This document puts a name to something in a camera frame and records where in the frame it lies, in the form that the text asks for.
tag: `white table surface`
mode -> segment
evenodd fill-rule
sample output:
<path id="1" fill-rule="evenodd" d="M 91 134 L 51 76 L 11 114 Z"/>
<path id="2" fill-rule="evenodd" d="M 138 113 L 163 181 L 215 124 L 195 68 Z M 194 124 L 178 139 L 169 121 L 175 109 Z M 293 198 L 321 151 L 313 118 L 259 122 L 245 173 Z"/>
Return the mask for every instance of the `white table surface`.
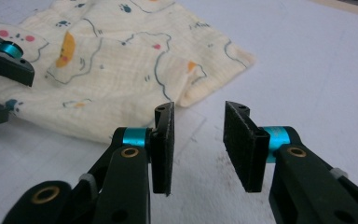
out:
<path id="1" fill-rule="evenodd" d="M 52 0 L 0 0 L 17 24 Z M 172 195 L 151 195 L 152 223 L 274 223 L 263 192 L 247 194 L 222 142 L 225 100 L 251 108 L 259 126 L 296 128 L 303 143 L 358 185 L 358 15 L 307 0 L 178 0 L 252 52 L 257 61 L 190 108 L 177 108 Z M 108 145 L 10 118 L 0 125 L 0 222 L 28 188 L 72 186 Z"/>

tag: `white cloth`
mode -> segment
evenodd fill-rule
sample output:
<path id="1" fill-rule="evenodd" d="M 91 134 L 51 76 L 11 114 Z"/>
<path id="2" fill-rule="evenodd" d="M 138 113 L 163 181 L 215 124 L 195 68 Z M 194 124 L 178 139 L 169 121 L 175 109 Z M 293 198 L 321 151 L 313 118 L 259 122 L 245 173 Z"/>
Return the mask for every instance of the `white cloth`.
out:
<path id="1" fill-rule="evenodd" d="M 32 88 L 0 77 L 0 104 L 59 133 L 110 143 L 150 126 L 154 108 L 190 106 L 253 63 L 172 0 L 57 0 L 20 26 L 0 22 L 35 70 Z"/>

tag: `muslin cloth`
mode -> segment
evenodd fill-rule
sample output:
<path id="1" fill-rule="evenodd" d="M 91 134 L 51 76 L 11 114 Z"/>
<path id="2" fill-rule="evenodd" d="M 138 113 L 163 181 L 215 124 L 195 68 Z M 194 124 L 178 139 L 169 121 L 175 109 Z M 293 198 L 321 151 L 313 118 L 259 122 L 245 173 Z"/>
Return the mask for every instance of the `muslin cloth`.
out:
<path id="1" fill-rule="evenodd" d="M 190 106 L 253 56 L 172 0 L 58 0 L 20 25 L 0 22 L 35 70 L 32 88 L 0 77 L 0 104 L 53 131 L 110 143 L 150 126 L 154 108 Z"/>

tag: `blue spacer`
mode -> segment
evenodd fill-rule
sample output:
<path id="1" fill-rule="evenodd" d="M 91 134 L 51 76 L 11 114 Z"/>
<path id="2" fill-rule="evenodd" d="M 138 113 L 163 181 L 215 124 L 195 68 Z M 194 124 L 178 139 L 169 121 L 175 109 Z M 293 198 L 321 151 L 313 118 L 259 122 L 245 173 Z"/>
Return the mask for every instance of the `blue spacer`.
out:
<path id="1" fill-rule="evenodd" d="M 16 44 L 5 41 L 0 44 L 0 51 L 8 54 L 10 57 L 19 59 L 22 57 L 22 51 Z"/>
<path id="2" fill-rule="evenodd" d="M 289 134 L 287 133 L 286 129 L 281 126 L 262 128 L 270 135 L 267 163 L 274 163 L 274 151 L 278 150 L 284 144 L 290 144 Z"/>
<path id="3" fill-rule="evenodd" d="M 127 128 L 123 136 L 124 145 L 145 147 L 146 128 Z"/>

